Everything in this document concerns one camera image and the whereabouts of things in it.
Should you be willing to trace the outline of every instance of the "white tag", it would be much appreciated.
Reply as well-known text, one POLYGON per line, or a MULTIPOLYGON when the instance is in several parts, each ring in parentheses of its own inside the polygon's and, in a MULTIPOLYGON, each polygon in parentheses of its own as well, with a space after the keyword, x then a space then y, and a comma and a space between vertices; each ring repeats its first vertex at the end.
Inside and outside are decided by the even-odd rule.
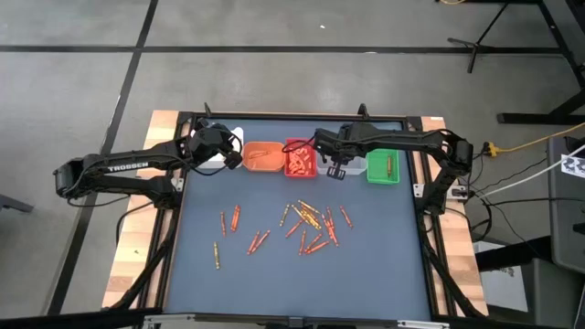
POLYGON ((560 158, 563 161, 560 164, 560 170, 563 173, 585 178, 585 159, 576 156, 566 156, 564 154, 561 154, 560 158))

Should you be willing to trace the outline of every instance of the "gray floor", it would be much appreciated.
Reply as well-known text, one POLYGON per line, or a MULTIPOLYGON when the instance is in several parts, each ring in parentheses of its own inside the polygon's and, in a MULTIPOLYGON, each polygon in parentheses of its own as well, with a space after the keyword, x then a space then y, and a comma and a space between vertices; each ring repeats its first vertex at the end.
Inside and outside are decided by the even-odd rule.
MULTIPOLYGON (((562 1, 548 1, 579 60, 585 37, 562 1)), ((3 1, 0 44, 133 45, 147 0, 3 1)), ((497 5, 431 0, 161 0, 148 45, 449 46, 477 38, 497 5)), ((485 40, 498 46, 551 46, 535 7, 511 6, 485 40)), ((36 205, 31 215, 0 212, 0 317, 43 312, 76 209, 54 194, 52 170, 97 152, 112 116, 129 54, 0 53, 0 193, 36 205)), ((150 112, 215 111, 443 116, 478 147, 512 146, 562 127, 505 126, 500 111, 546 112, 578 90, 562 58, 374 54, 145 54, 114 151, 142 146, 150 112)), ((484 186, 544 157, 544 146, 484 161, 484 186)), ((538 179, 494 200, 543 196, 538 179)), ((125 205, 94 211, 64 312, 97 310, 114 252, 114 222, 125 205)), ((484 211, 472 202, 473 222, 484 211)), ((525 238, 548 233, 545 204, 504 207, 525 238)), ((500 214, 491 236, 515 242, 500 214)))

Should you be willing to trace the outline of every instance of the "white cable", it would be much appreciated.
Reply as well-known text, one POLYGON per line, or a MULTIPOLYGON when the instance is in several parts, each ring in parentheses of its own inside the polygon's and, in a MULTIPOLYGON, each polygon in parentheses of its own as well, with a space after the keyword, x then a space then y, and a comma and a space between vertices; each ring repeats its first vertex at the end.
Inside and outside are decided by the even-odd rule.
MULTIPOLYGON (((573 155, 575 155, 575 154, 577 154, 577 153, 581 152, 582 150, 585 150, 585 144, 584 144, 583 146, 581 146, 580 148, 578 148, 578 149, 577 149, 575 152, 573 152, 572 154, 569 154, 569 155, 567 155, 567 156, 573 156, 573 155)), ((510 187, 519 186, 520 184, 523 184, 523 183, 525 183, 525 182, 529 181, 530 179, 532 179, 532 178, 534 178, 534 177, 537 177, 537 176, 539 176, 539 175, 542 175, 542 174, 546 173, 546 172, 547 172, 547 171, 549 171, 550 169, 553 169, 553 168, 554 168, 554 167, 556 167, 557 165, 560 165, 562 162, 563 162, 563 159, 560 159, 560 160, 558 160, 556 163, 554 163, 552 166, 550 166, 550 167, 548 167, 548 168, 545 168, 545 169, 543 169, 543 170, 541 170, 541 171, 537 172, 536 174, 534 174, 534 175, 532 175, 532 176, 530 176, 530 177, 524 178, 523 180, 521 180, 521 181, 517 181, 517 182, 515 182, 515 183, 512 183, 512 184, 510 184, 510 185, 507 185, 507 186, 504 186, 504 187, 500 187, 500 188, 498 188, 498 189, 495 189, 494 191, 488 192, 488 193, 484 194, 483 196, 480 196, 479 198, 483 199, 483 198, 485 198, 486 196, 494 195, 494 194, 496 194, 496 193, 499 193, 499 192, 502 192, 502 191, 504 191, 504 190, 506 190, 506 189, 508 189, 508 188, 510 188, 510 187)))

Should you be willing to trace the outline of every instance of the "orange container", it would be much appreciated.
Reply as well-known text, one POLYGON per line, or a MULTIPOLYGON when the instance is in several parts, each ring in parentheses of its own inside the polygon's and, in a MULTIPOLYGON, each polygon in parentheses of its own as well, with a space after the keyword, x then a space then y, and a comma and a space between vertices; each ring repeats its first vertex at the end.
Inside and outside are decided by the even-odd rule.
POLYGON ((278 172, 284 165, 284 145, 277 142, 247 142, 243 164, 250 171, 278 172))

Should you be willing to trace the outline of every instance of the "red container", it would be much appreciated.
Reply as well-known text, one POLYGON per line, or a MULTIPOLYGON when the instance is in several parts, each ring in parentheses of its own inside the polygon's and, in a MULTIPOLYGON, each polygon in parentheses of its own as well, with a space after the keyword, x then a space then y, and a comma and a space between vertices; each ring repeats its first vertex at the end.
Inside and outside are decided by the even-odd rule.
MULTIPOLYGON (((287 138, 286 145, 293 143, 295 141, 303 141, 306 142, 306 138, 287 138)), ((291 144, 288 149, 294 149, 299 147, 302 142, 293 143, 291 144)), ((317 152, 312 147, 313 143, 309 143, 304 145, 300 149, 296 151, 292 151, 286 154, 286 159, 284 161, 284 174, 290 178, 315 178, 317 176, 317 152), (301 160, 294 161, 294 158, 298 156, 301 160), (299 174, 298 171, 294 172, 291 168, 291 162, 295 162, 296 164, 302 163, 304 165, 304 173, 299 174)))

